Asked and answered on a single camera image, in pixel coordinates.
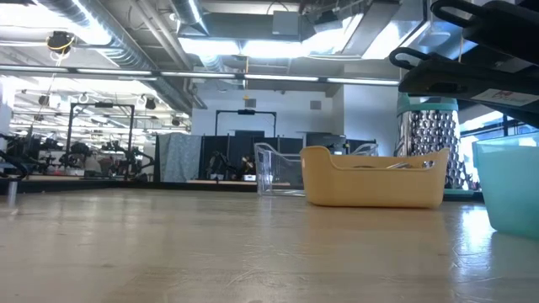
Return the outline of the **clear plastic bin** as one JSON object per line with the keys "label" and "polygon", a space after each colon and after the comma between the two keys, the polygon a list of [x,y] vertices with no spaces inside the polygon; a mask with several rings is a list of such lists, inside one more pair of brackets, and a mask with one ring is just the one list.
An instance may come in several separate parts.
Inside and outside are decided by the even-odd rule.
{"label": "clear plastic bin", "polygon": [[[366,142],[350,152],[351,145],[324,144],[331,155],[377,156],[378,145]],[[297,153],[281,153],[268,143],[255,143],[256,180],[259,195],[304,196],[302,160]]]}

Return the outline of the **orange plastic bin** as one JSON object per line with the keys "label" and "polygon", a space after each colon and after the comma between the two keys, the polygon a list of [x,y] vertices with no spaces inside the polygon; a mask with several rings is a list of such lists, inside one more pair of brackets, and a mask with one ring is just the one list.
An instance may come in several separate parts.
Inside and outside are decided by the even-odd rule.
{"label": "orange plastic bin", "polygon": [[[369,157],[331,155],[323,146],[308,146],[300,152],[307,201],[331,207],[438,207],[444,195],[449,150],[443,148],[412,157]],[[430,168],[353,168],[367,165],[387,167],[398,162]]]}

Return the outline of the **steel scoop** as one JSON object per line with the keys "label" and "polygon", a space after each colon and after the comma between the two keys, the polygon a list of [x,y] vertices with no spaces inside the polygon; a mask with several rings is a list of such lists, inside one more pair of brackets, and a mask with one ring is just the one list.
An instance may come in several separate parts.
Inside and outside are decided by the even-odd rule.
{"label": "steel scoop", "polygon": [[421,162],[420,166],[414,166],[409,162],[398,162],[387,167],[374,167],[367,165],[353,166],[353,168],[385,168],[385,169],[416,169],[416,168],[430,168],[435,165],[434,161]]}

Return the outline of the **black-handled utensil white label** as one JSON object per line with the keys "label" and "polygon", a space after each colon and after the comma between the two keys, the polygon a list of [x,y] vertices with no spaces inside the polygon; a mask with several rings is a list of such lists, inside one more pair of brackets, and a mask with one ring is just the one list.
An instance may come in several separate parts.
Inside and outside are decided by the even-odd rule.
{"label": "black-handled utensil white label", "polygon": [[401,93],[482,104],[539,129],[539,78],[471,66],[436,53],[398,47],[388,56],[407,71]]}

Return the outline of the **grey fabric partition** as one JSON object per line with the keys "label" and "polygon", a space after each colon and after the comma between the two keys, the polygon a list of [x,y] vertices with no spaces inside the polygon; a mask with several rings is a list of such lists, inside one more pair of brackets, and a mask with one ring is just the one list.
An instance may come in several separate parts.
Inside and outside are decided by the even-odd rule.
{"label": "grey fabric partition", "polygon": [[201,136],[170,133],[157,137],[160,181],[187,183],[199,177]]}

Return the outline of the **yellow black ceiling reel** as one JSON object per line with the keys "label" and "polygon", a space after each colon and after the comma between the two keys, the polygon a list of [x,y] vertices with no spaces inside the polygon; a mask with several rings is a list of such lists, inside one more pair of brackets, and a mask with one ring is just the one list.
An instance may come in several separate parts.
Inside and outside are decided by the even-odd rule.
{"label": "yellow black ceiling reel", "polygon": [[45,44],[50,51],[58,55],[67,55],[75,42],[75,38],[75,35],[66,31],[53,31],[46,38]]}

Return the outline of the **teal plastic bin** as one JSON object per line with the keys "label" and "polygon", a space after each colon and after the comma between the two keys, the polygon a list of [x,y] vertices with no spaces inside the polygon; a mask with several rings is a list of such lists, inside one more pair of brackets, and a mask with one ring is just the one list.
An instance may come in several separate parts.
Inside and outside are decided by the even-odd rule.
{"label": "teal plastic bin", "polygon": [[539,239],[539,131],[473,143],[490,225]]}

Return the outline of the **black gantry frame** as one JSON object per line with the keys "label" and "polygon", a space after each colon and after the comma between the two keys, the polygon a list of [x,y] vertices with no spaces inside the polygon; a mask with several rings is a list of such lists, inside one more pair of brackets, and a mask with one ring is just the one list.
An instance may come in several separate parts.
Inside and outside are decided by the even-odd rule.
{"label": "black gantry frame", "polygon": [[215,124],[214,124],[214,136],[218,136],[218,121],[220,114],[238,114],[238,115],[256,115],[256,114],[270,114],[273,116],[273,137],[277,137],[276,132],[276,123],[277,123],[277,112],[275,111],[259,111],[254,109],[237,109],[237,110],[223,110],[218,109],[215,113]]}

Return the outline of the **black aluminium table frame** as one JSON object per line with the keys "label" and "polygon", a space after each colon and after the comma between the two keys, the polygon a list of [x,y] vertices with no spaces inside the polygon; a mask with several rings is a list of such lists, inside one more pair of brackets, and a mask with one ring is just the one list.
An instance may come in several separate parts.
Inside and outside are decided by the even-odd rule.
{"label": "black aluminium table frame", "polygon": [[218,192],[247,192],[256,193],[256,183],[240,184],[231,183],[139,183],[130,181],[106,181],[106,180],[30,180],[17,181],[17,193],[29,194],[40,192],[61,192],[89,189],[159,189],[159,190],[191,190],[191,191],[218,191]]}

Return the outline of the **silver ceiling duct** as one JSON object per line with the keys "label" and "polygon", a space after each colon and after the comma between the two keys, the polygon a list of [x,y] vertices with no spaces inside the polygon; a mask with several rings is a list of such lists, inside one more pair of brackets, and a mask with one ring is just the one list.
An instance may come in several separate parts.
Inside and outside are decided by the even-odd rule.
{"label": "silver ceiling duct", "polygon": [[77,36],[121,69],[156,70],[157,65],[99,0],[32,0],[72,22]]}

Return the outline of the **black rack frame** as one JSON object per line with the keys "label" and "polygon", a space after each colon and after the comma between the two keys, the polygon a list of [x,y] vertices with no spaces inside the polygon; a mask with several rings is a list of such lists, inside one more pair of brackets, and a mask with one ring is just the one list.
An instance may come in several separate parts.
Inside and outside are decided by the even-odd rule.
{"label": "black rack frame", "polygon": [[[72,144],[71,144],[71,141],[72,141],[72,128],[73,128],[73,120],[75,119],[75,108],[77,106],[81,106],[81,110],[79,111],[79,114],[80,112],[83,112],[88,106],[90,107],[95,107],[95,108],[101,108],[101,109],[111,109],[111,108],[114,108],[114,107],[118,107],[118,108],[129,108],[131,109],[131,113],[129,115],[129,118],[130,118],[130,127],[129,127],[129,133],[128,133],[128,145],[127,145],[127,149],[122,149],[122,151],[125,153],[125,151],[130,154],[132,152],[132,143],[133,143],[133,126],[134,126],[134,122],[135,122],[135,111],[136,111],[136,107],[135,105],[133,104],[114,104],[114,103],[111,103],[111,102],[95,102],[95,103],[86,103],[86,104],[83,104],[83,103],[71,103],[71,108],[70,108],[70,112],[69,112],[69,123],[68,123],[68,127],[67,127],[67,143],[66,143],[66,153],[65,153],[65,158],[68,159],[70,157],[70,155],[72,154],[71,153],[71,147],[72,147]],[[103,178],[115,178],[115,176],[113,176],[110,172],[110,168],[113,167],[113,164],[115,162],[112,161],[111,163],[111,166],[107,168],[107,172],[106,173],[97,173],[95,172],[95,174],[93,174],[93,176],[89,176],[91,173],[88,173],[88,176],[89,177],[103,177]],[[129,167],[130,167],[130,164],[127,165],[127,171],[126,173],[127,174],[124,174],[123,175],[123,179],[124,180],[127,180],[128,179],[128,172],[129,172]]]}

